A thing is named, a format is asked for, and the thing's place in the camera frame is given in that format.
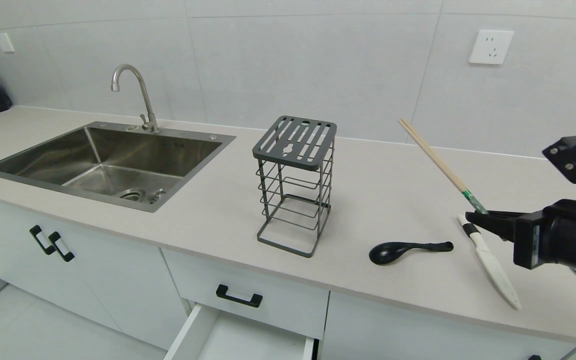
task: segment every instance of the electrical outlet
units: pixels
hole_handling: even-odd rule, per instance
[[[12,54],[15,52],[7,32],[0,32],[0,47],[4,53]]]
[[[471,64],[503,64],[513,34],[513,31],[505,30],[479,30],[468,62]]]

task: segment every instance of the black ladle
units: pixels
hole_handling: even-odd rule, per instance
[[[373,247],[368,254],[370,261],[377,265],[386,265],[399,259],[406,251],[410,249],[423,249],[428,251],[434,251],[437,253],[445,253],[448,251],[453,251],[455,246],[450,241],[445,243],[400,243],[400,242],[389,242],[378,244]]]

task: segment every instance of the gray metal rack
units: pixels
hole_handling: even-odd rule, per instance
[[[310,258],[330,214],[337,125],[281,116],[253,148],[265,223],[259,242]]]

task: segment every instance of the chopsticks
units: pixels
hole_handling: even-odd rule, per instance
[[[475,211],[480,214],[488,214],[487,210],[483,207],[483,205],[477,200],[475,195],[471,193],[471,191],[466,187],[466,184],[462,182],[462,180],[455,175],[455,173],[443,162],[439,156],[435,153],[435,151],[430,148],[430,146],[422,139],[421,136],[413,129],[413,127],[406,122],[404,119],[399,119],[399,124],[401,125],[404,130],[406,130],[407,134],[419,145],[419,148],[423,150],[423,152],[428,155],[430,160],[434,162],[434,164],[441,170],[443,175],[446,175],[446,178],[450,180],[450,182],[457,188],[457,190],[466,198],[466,200],[475,208]]]

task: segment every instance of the stainless steel sink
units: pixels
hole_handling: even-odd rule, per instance
[[[0,178],[153,213],[233,139],[93,122],[0,160]]]

